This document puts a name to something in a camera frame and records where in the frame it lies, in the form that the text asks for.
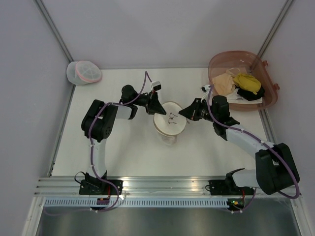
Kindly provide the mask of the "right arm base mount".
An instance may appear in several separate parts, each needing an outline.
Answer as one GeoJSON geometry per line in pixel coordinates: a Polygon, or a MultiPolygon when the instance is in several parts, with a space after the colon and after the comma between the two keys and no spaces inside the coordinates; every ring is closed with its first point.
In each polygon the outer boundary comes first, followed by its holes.
{"type": "Polygon", "coordinates": [[[238,187],[233,180],[233,174],[240,170],[244,170],[244,168],[227,173],[225,179],[209,180],[205,190],[210,192],[211,196],[242,196],[243,189],[238,187]]]}

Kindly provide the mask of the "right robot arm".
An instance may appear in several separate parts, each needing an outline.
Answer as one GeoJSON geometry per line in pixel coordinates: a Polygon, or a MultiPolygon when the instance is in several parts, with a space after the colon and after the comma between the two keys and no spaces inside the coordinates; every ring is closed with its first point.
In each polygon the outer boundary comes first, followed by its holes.
{"type": "Polygon", "coordinates": [[[255,160],[255,169],[236,169],[226,174],[225,189],[230,194],[238,193],[243,187],[259,188],[265,194],[284,194],[283,190],[294,186],[296,199],[300,195],[300,177],[288,145],[274,144],[257,137],[235,120],[229,111],[224,96],[216,95],[212,101],[194,99],[179,114],[191,121],[201,119],[212,122],[215,133],[235,144],[255,160]]]}

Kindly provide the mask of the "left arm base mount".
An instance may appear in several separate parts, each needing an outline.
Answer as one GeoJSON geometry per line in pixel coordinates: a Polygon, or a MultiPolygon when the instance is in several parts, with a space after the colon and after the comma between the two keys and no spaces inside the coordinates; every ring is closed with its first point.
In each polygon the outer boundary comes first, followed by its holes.
{"type": "Polygon", "coordinates": [[[79,194],[80,195],[119,195],[122,193],[123,181],[107,179],[107,182],[101,181],[96,177],[89,175],[88,173],[78,172],[83,174],[84,178],[78,180],[76,175],[74,181],[80,184],[79,194]]]}

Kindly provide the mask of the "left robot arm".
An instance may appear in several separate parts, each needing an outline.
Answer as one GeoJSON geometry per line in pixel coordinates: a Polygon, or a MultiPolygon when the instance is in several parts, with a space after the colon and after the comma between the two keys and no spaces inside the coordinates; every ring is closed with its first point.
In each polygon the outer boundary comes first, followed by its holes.
{"type": "Polygon", "coordinates": [[[90,140],[90,169],[85,174],[85,181],[90,183],[90,189],[101,195],[106,192],[107,168],[105,165],[106,141],[110,136],[115,120],[131,120],[135,117],[138,107],[145,108],[148,115],[166,115],[166,111],[158,100],[161,89],[159,81],[151,83],[149,93],[136,92],[131,85],[122,88],[119,103],[104,103],[94,100],[84,116],[81,129],[84,136],[90,140]]]}

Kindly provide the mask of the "beige round mesh laundry bag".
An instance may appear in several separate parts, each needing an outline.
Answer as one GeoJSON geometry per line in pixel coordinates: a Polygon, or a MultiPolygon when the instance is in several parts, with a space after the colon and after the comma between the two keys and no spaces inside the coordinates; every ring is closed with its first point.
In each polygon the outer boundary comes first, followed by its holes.
{"type": "Polygon", "coordinates": [[[165,115],[154,114],[153,124],[158,132],[160,140],[168,146],[177,142],[178,136],[184,131],[187,119],[179,114],[183,108],[174,101],[162,104],[165,115]]]}

